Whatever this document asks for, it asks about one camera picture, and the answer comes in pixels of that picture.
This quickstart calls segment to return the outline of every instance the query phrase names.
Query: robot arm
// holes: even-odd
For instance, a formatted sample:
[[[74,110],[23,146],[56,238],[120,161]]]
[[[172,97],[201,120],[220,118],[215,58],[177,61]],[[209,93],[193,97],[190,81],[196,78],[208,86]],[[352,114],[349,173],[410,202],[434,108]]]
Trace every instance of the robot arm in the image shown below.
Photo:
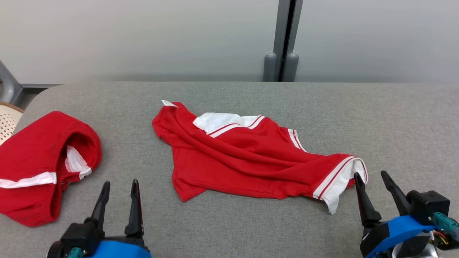
[[[448,218],[450,201],[435,191],[405,195],[386,171],[381,171],[399,211],[398,217],[381,221],[358,173],[354,174],[364,235],[360,251],[365,258],[438,257],[442,250],[459,248],[458,224]]]
[[[102,187],[91,217],[82,224],[70,224],[60,241],[51,246],[47,258],[151,258],[143,240],[139,182],[132,182],[129,224],[124,230],[124,236],[105,237],[103,225],[109,196],[110,182],[107,181]]]

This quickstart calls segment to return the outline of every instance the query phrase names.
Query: beige basket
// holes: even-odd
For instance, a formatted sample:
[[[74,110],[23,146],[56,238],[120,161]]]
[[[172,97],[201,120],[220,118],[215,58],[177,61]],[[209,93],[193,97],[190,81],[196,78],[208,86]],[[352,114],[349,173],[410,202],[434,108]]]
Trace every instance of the beige basket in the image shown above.
[[[24,110],[11,104],[0,102],[0,145],[11,137]]]

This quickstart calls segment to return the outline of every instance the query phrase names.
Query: white partition panel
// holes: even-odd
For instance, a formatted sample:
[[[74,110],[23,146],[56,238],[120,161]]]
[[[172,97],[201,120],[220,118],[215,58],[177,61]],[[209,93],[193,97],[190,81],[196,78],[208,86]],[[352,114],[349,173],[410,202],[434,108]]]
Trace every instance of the white partition panel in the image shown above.
[[[296,81],[458,82],[459,1],[304,0]]]
[[[20,84],[261,81],[278,0],[2,0],[0,60]]]

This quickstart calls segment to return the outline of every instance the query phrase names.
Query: gray tabletop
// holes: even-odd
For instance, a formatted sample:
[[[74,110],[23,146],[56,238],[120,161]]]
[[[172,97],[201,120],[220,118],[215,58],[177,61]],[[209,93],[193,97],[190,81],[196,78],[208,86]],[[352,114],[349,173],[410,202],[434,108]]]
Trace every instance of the gray tabletop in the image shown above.
[[[256,199],[206,191],[182,203],[171,175],[172,153],[151,120],[161,99],[193,113],[263,114],[296,129],[303,147],[351,153],[369,172],[367,192],[383,219],[397,215],[379,173],[402,190],[436,190],[459,218],[459,87],[417,84],[246,82],[116,82],[62,85],[38,95],[16,131],[53,111],[89,124],[102,143],[102,162],[63,193],[59,219],[38,228],[0,215],[0,257],[44,257],[71,222],[92,212],[102,184],[112,183],[106,235],[123,233],[130,184],[140,182],[145,242],[155,257],[361,257],[362,226],[355,189],[335,215],[316,200]],[[458,251],[442,252],[457,257]]]

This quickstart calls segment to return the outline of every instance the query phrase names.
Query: red garment with white stripe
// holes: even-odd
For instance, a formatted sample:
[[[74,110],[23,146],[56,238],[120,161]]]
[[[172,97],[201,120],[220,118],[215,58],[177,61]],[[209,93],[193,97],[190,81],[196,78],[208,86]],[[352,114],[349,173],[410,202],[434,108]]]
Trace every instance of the red garment with white stripe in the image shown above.
[[[197,117],[180,102],[163,103],[152,125],[172,146],[172,181],[184,202],[206,189],[258,198],[303,195],[325,201],[334,214],[355,172],[368,181],[360,158],[308,153],[295,130],[265,116]]]
[[[62,191],[101,157],[91,127],[62,112],[45,115],[0,146],[0,213],[29,227],[55,221]]]

